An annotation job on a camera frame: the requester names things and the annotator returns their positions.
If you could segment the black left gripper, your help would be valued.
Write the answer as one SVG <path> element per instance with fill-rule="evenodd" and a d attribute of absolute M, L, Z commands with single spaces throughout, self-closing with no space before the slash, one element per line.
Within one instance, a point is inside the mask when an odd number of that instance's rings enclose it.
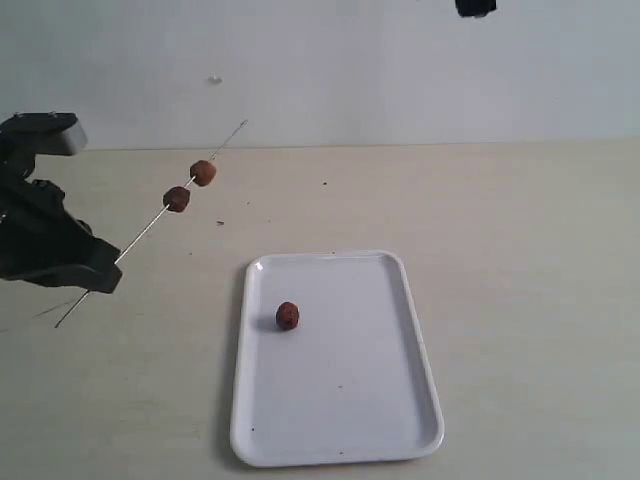
<path fill-rule="evenodd" d="M 113 293 L 122 277 L 121 251 L 93 237 L 88 224 L 67 212 L 64 198 L 48 180 L 1 176 L 1 278 Z"/>

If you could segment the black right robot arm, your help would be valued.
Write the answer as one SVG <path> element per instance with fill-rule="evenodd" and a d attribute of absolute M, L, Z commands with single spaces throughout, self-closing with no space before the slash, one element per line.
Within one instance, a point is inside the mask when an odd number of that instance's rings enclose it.
<path fill-rule="evenodd" d="M 455 7 L 461 18 L 484 18 L 497 10 L 496 0 L 455 0 Z"/>

